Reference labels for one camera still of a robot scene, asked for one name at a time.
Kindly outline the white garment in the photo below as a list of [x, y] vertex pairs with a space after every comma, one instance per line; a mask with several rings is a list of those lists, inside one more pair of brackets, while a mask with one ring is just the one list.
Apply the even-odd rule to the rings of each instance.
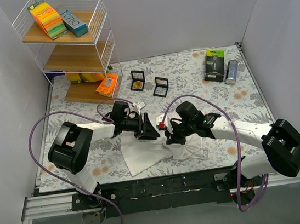
[[132, 132], [122, 132], [121, 152], [132, 176], [138, 175], [166, 158], [204, 160], [208, 157], [208, 149], [203, 147], [202, 138], [197, 134], [186, 137], [184, 145], [167, 145], [164, 132], [160, 131], [159, 134], [156, 140], [140, 141]]

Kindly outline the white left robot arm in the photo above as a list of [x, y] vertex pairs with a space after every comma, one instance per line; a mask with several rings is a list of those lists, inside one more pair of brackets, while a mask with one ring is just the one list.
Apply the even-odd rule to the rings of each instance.
[[49, 150], [48, 160], [66, 173], [73, 187], [83, 194], [83, 202], [91, 208], [98, 207], [102, 201], [101, 193], [97, 191], [99, 183], [86, 167], [91, 143], [115, 138], [122, 132], [132, 132], [142, 141], [160, 137], [148, 114], [131, 112], [130, 105], [119, 99], [102, 122], [87, 125], [63, 123]]

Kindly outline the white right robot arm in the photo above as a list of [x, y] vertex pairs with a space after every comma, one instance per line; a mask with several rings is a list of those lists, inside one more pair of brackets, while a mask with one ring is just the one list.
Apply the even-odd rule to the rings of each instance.
[[300, 171], [300, 133], [284, 119], [273, 124], [230, 121], [222, 114], [203, 114], [192, 103], [185, 101], [176, 108], [177, 117], [163, 114], [156, 122], [165, 132], [166, 144], [186, 143], [191, 135], [231, 140], [259, 148], [257, 156], [242, 156], [236, 161], [223, 183], [231, 182], [239, 187], [248, 185], [256, 176], [279, 173], [296, 177]]

